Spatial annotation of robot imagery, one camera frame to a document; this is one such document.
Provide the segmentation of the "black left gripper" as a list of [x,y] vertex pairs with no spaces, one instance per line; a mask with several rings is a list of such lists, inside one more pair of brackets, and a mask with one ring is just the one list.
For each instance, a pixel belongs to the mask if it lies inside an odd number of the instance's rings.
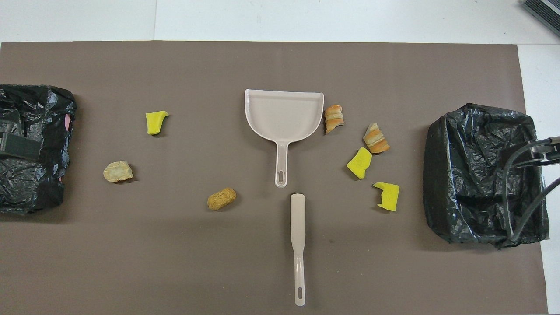
[[0,156],[38,161],[42,142],[12,133],[0,133]]

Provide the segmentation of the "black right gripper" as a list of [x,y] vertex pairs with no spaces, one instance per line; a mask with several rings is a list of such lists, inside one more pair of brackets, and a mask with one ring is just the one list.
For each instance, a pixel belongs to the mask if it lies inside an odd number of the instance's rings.
[[551,164],[560,164],[560,137],[550,137],[538,141],[529,141],[531,159],[527,162],[530,166],[544,167]]

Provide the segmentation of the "pale bread piece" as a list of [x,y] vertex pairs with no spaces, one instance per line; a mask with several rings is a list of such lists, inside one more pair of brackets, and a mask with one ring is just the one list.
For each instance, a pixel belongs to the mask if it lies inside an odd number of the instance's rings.
[[108,182],[120,182],[133,178],[133,171],[126,160],[109,163],[103,171],[103,177]]

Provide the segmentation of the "yellow sponge chunk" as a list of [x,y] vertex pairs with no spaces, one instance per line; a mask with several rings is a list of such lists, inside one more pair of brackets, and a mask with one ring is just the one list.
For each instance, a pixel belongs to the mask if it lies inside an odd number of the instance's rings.
[[167,116],[169,116],[169,113],[166,110],[146,113],[147,134],[159,134],[161,132],[163,121]]
[[346,164],[346,167],[358,178],[364,179],[366,170],[370,167],[372,153],[365,147],[361,147],[356,155]]

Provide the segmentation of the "orange striped croissant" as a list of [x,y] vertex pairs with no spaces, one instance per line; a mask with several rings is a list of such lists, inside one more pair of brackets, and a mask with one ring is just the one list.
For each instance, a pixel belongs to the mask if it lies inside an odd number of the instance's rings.
[[334,104],[326,108],[324,111],[325,134],[328,134],[335,128],[344,125],[342,111],[342,106],[338,104]]
[[363,140],[372,154],[380,154],[390,149],[390,145],[386,141],[377,123],[372,123],[368,126]]

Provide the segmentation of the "brown oblong bread roll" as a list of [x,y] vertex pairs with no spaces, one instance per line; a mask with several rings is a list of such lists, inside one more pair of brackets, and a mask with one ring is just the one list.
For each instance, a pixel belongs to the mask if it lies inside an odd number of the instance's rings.
[[207,199],[207,206],[210,210],[220,210],[226,205],[230,205],[237,198],[237,193],[234,189],[226,187],[216,193],[210,195]]

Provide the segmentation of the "beige brush with black bristles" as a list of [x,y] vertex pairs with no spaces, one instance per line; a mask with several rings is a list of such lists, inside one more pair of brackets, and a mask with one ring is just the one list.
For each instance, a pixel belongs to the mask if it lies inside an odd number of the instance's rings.
[[306,241],[305,196],[294,193],[290,196],[290,236],[294,253],[294,298],[297,306],[306,303],[304,249]]

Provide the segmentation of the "beige plastic dustpan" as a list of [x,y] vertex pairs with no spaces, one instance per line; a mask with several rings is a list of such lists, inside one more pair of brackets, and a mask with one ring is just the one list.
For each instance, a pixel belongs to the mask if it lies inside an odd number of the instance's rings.
[[250,128],[276,144],[275,186],[284,188],[288,178],[288,148],[312,135],[324,108],[322,92],[246,89],[245,116]]

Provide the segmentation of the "black-bagged bin with pink spot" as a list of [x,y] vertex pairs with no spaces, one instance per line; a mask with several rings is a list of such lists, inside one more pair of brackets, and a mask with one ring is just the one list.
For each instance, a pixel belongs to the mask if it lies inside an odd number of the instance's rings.
[[64,88],[0,84],[0,133],[42,142],[38,161],[0,156],[0,213],[34,213],[63,202],[77,108]]

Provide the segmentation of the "black-bagged trash bin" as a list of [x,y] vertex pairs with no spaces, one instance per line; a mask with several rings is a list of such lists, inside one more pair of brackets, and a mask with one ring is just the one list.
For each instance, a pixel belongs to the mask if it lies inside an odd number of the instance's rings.
[[513,241],[508,236],[544,187],[539,167],[511,167],[504,183],[504,166],[510,154],[536,139],[529,115],[474,103],[432,123],[423,161],[428,227],[450,243],[497,249],[546,240],[550,224],[544,200],[519,237]]

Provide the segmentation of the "dark grey ribbed device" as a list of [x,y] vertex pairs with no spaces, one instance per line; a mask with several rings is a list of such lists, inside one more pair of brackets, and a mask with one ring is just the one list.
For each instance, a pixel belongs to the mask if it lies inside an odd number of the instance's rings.
[[522,0],[521,5],[560,37],[560,0]]

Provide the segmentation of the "notched yellow sponge piece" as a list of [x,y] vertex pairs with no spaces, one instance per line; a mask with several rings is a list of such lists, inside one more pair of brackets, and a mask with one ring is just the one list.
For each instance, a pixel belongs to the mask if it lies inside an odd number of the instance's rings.
[[398,184],[376,182],[372,187],[381,190],[381,201],[377,204],[378,207],[395,212],[398,203],[400,186]]

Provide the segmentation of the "brown table mat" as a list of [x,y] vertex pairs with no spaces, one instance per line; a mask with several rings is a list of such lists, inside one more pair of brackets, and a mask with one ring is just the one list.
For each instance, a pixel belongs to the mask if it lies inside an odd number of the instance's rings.
[[[78,110],[64,202],[0,214],[0,315],[546,313],[539,243],[454,244],[422,203],[429,125],[468,102],[524,110],[515,45],[347,42],[4,42],[0,83],[52,84]],[[245,116],[246,89],[322,92],[288,148]],[[338,104],[344,125],[325,134]],[[147,134],[146,113],[169,113]],[[377,123],[388,151],[346,164]],[[108,182],[126,160],[133,178]],[[395,212],[376,182],[398,184]],[[207,199],[226,187],[220,210]],[[305,196],[306,303],[294,298],[290,199]]]

